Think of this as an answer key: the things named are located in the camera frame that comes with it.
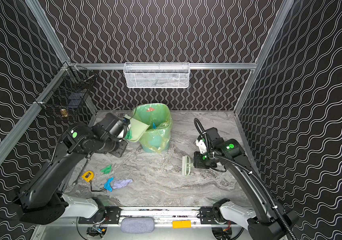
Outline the green bin with bag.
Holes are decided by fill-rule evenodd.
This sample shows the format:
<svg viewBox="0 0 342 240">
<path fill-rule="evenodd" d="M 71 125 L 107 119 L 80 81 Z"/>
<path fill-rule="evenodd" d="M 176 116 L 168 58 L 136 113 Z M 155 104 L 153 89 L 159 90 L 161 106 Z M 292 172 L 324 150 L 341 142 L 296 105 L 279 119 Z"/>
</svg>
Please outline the green bin with bag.
<svg viewBox="0 0 342 240">
<path fill-rule="evenodd" d="M 167 105 L 152 103 L 137 106 L 134 109 L 133 118 L 148 125 L 147 130 L 139 139 L 145 152 L 160 154 L 168 150 L 173 120 Z"/>
</svg>

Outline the pale green brush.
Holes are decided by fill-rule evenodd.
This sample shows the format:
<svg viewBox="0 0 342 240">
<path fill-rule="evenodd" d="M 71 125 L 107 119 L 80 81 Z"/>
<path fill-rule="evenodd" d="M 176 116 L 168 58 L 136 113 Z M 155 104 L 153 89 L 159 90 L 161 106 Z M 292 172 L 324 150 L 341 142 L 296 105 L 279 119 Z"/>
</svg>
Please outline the pale green brush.
<svg viewBox="0 0 342 240">
<path fill-rule="evenodd" d="M 193 167 L 193 162 L 189 156 L 182 157 L 182 175 L 188 176 L 191 172 L 191 167 Z"/>
</svg>

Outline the purple paper scrap left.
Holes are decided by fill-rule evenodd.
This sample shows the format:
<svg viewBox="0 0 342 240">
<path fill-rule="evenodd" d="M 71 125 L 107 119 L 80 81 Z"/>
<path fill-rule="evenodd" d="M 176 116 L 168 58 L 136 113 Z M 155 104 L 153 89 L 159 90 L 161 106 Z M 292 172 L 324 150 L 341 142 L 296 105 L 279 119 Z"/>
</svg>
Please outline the purple paper scrap left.
<svg viewBox="0 0 342 240">
<path fill-rule="evenodd" d="M 132 182 L 133 182 L 132 179 L 114 181 L 112 189 L 116 190 L 116 189 L 124 188 L 128 186 L 129 184 L 131 184 Z"/>
</svg>

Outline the green paper scrap left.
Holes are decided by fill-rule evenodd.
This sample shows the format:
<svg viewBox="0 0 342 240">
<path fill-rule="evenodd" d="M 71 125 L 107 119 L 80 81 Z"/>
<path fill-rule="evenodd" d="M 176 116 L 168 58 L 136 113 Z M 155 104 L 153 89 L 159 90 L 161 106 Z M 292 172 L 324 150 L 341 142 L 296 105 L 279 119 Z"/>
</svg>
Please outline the green paper scrap left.
<svg viewBox="0 0 342 240">
<path fill-rule="evenodd" d="M 112 171 L 112 165 L 108 165 L 107 167 L 105 167 L 101 170 L 101 173 L 109 174 L 111 171 Z"/>
</svg>

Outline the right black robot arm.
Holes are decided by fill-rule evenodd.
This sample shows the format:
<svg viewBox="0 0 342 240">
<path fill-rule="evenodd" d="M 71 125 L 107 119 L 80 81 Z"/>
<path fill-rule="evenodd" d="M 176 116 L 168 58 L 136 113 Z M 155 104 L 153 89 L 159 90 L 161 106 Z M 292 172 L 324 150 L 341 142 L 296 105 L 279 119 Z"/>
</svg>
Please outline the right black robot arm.
<svg viewBox="0 0 342 240">
<path fill-rule="evenodd" d="M 247 230 L 254 240 L 280 240 L 297 237 L 293 227 L 299 217 L 294 210 L 286 210 L 269 192 L 266 185 L 250 165 L 245 150 L 235 139 L 225 141 L 217 128 L 205 129 L 195 118 L 194 125 L 199 133 L 194 153 L 193 166 L 198 169 L 231 173 L 252 204 L 250 209 L 241 207 L 228 198 L 216 202 L 211 208 L 201 208 L 198 218 L 202 224 L 237 224 Z"/>
</svg>

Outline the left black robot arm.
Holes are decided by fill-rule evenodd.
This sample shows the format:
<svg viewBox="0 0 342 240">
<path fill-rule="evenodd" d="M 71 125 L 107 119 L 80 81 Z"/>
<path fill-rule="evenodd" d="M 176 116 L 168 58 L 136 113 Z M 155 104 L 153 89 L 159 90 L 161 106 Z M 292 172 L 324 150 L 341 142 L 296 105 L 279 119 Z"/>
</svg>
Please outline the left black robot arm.
<svg viewBox="0 0 342 240">
<path fill-rule="evenodd" d="M 120 119 L 112 113 L 92 127 L 82 122 L 69 126 L 60 136 L 52 158 L 28 184 L 13 192 L 17 219 L 36 225 L 67 217 L 102 222 L 106 208 L 98 198 L 69 197 L 59 186 L 81 160 L 93 154 L 121 157 L 127 147 L 124 138 L 130 126 L 130 119 Z"/>
</svg>

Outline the yellow tape measure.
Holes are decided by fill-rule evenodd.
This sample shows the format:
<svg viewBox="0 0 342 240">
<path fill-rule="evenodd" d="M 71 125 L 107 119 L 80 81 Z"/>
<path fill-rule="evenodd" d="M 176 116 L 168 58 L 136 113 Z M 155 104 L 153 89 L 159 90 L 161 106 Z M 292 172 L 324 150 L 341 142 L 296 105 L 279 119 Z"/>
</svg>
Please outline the yellow tape measure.
<svg viewBox="0 0 342 240">
<path fill-rule="evenodd" d="M 87 171 L 82 175 L 82 179 L 86 181 L 87 183 L 91 183 L 94 177 L 95 177 L 95 174 L 92 171 Z"/>
</svg>

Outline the pale green dustpan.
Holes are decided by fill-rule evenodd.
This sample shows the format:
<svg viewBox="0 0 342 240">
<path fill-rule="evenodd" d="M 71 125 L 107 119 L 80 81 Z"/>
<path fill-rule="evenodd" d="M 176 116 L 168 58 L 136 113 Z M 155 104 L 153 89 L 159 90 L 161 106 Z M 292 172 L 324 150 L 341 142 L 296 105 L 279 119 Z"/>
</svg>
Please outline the pale green dustpan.
<svg viewBox="0 0 342 240">
<path fill-rule="evenodd" d="M 125 139 L 132 143 L 138 142 L 143 134 L 146 132 L 146 130 L 149 128 L 149 125 L 134 118 L 131 118 L 128 115 L 125 115 L 125 118 L 130 121 L 129 130 L 125 136 Z"/>
</svg>

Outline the brass object in basket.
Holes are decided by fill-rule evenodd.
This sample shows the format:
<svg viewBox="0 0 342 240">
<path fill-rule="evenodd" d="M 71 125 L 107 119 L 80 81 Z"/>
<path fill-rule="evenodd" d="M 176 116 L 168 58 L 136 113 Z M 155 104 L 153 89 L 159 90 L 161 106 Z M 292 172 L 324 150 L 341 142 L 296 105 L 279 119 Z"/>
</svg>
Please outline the brass object in basket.
<svg viewBox="0 0 342 240">
<path fill-rule="evenodd" d="M 68 111 L 66 109 L 61 109 L 60 113 L 63 118 L 67 118 L 69 116 Z"/>
</svg>

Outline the silver wrench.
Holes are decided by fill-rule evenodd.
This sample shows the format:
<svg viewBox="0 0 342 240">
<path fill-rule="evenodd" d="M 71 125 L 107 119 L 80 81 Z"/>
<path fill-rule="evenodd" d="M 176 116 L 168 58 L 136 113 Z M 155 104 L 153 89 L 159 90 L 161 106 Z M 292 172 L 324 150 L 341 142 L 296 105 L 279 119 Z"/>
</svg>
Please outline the silver wrench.
<svg viewBox="0 0 342 240">
<path fill-rule="evenodd" d="M 91 160 L 90 158 L 86 158 L 85 164 L 83 165 L 83 167 L 82 167 L 81 171 L 79 172 L 77 178 L 76 178 L 76 179 L 73 181 L 73 183 L 72 183 L 73 186 L 75 186 L 75 185 L 78 184 L 78 181 L 79 181 L 80 177 L 82 176 L 82 174 L 83 174 L 85 168 L 86 168 L 87 165 L 89 164 L 90 160 Z"/>
</svg>

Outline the yellow block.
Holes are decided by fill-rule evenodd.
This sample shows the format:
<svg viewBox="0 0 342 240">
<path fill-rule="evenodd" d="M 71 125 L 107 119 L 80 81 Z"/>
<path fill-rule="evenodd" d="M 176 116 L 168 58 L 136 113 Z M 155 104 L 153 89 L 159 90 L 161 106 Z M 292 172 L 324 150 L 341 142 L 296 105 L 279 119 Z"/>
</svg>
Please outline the yellow block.
<svg viewBox="0 0 342 240">
<path fill-rule="evenodd" d="M 173 229 L 188 229 L 191 228 L 191 221 L 173 221 L 172 222 Z"/>
</svg>

